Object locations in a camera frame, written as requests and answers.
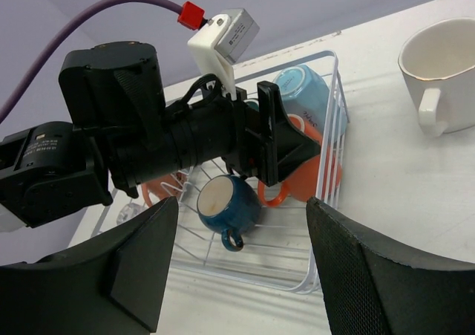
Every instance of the red connector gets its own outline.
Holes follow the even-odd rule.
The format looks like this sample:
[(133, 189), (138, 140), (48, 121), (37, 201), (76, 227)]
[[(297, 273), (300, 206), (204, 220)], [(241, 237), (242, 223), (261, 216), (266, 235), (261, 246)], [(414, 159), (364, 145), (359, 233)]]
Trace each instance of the red connector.
[(203, 8), (186, 1), (183, 4), (181, 14), (178, 16), (178, 22), (189, 29), (196, 30), (200, 29), (204, 16), (205, 10)]

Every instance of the white wall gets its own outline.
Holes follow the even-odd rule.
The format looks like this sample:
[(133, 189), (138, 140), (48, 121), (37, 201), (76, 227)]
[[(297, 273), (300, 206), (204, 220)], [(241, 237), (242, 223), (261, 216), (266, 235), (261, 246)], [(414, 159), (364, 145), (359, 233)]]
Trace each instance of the white wall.
[[(98, 0), (50, 0), (73, 16)], [(187, 0), (172, 0), (179, 4)], [(189, 0), (207, 17), (233, 7), (246, 8), (261, 31), (243, 58), (260, 56), (306, 40), (349, 28), (430, 0)], [(193, 34), (177, 25), (176, 15), (145, 4), (114, 7), (85, 24), (98, 42), (135, 39), (157, 48), (164, 84), (199, 74), (186, 48)]]
[[(48, 40), (67, 21), (67, 17), (48, 0), (0, 0), (0, 104), (7, 99)], [(0, 125), (0, 139), (49, 120), (70, 120), (57, 82), (62, 60), (70, 50), (94, 45), (82, 32), (72, 35)], [(0, 264), (36, 261), (64, 249), (82, 214), (33, 230), (0, 233)]]

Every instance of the label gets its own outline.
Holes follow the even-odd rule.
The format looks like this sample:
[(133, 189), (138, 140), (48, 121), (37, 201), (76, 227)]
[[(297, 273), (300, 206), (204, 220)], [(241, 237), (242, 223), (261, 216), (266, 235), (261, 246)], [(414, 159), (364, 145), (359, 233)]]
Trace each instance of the label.
[(286, 90), (287, 90), (287, 86), (289, 86), (289, 84), (290, 84), (293, 80), (295, 80), (295, 77), (294, 77), (294, 76), (292, 76), (292, 77), (290, 77), (289, 79), (285, 80), (285, 82), (282, 84), (282, 90), (285, 90), (285, 91), (286, 91)]
[(58, 148), (58, 140), (54, 139), (41, 139), (36, 140), (28, 145), (26, 151), (24, 152), (23, 157), (27, 157), (28, 155), (32, 155), (33, 153), (37, 152), (50, 152), (56, 151)]
[(239, 39), (240, 35), (244, 30), (246, 29), (246, 26), (243, 23), (239, 23), (237, 27), (235, 28), (235, 33), (229, 40), (229, 45), (233, 45), (236, 43), (236, 41)]
[(308, 111), (304, 110), (304, 117), (305, 120), (309, 121), (313, 127), (317, 128), (318, 124), (312, 119), (313, 116)]

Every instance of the cable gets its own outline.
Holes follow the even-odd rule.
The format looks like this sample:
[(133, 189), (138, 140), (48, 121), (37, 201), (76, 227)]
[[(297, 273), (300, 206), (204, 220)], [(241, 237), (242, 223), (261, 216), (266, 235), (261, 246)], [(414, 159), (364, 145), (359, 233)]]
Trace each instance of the cable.
[(206, 106), (208, 105), (209, 103), (212, 103), (213, 100), (218, 97), (218, 96), (222, 96), (221, 94), (223, 93), (223, 84), (221, 83), (221, 81), (216, 77), (216, 80), (214, 82), (214, 86), (213, 86), (213, 89), (211, 90), (211, 92), (209, 93), (208, 96), (204, 97), (202, 100), (199, 100), (197, 102), (195, 102), (192, 106), (192, 108), (200, 108), (200, 107), (203, 107), (203, 106)]
[(223, 84), (221, 83), (221, 80), (219, 80), (217, 76), (214, 74), (206, 74), (206, 75), (203, 75), (198, 80), (196, 80), (195, 82), (193, 82), (193, 85), (190, 86), (190, 89), (188, 90), (188, 92), (186, 92), (186, 94), (183, 95), (180, 101), (182, 103), (189, 103), (190, 99), (193, 97), (194, 93), (198, 91), (199, 88), (202, 88), (203, 86), (206, 87), (206, 84), (208, 82), (213, 82), (213, 81), (215, 81), (215, 84), (214, 84), (212, 93), (213, 94), (220, 93), (221, 87), (223, 86)]
[(46, 45), (45, 49), (38, 55), (34, 63), (27, 70), (20, 83), (8, 97), (5, 104), (0, 108), (0, 123), (3, 123), (8, 114), (13, 110), (18, 101), (22, 98), (24, 92), (28, 89), (35, 76), (41, 70), (46, 61), (51, 57), (54, 51), (73, 33), (80, 25), (86, 22), (90, 17), (102, 12), (103, 10), (124, 3), (146, 3), (154, 6), (163, 7), (167, 10), (180, 15), (183, 8), (169, 0), (102, 0), (83, 10), (77, 16), (72, 18)]

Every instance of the white mug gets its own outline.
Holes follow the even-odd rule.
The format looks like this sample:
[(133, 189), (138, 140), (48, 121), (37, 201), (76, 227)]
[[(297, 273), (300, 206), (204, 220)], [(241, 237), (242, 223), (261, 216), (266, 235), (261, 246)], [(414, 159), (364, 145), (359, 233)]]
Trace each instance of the white mug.
[(399, 67), (427, 136), (475, 126), (475, 19), (420, 30), (402, 47)]

